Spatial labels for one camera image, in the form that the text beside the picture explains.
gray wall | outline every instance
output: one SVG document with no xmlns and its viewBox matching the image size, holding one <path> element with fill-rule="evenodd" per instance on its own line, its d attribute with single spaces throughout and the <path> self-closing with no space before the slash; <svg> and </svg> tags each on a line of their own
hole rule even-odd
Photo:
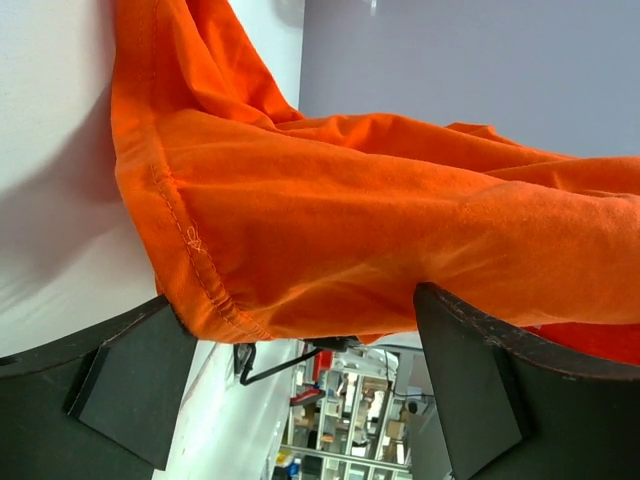
<svg viewBox="0 0 640 480">
<path fill-rule="evenodd" d="M 489 123 L 579 156 L 640 154 L 637 0 L 306 2 L 300 107 Z"/>
</svg>

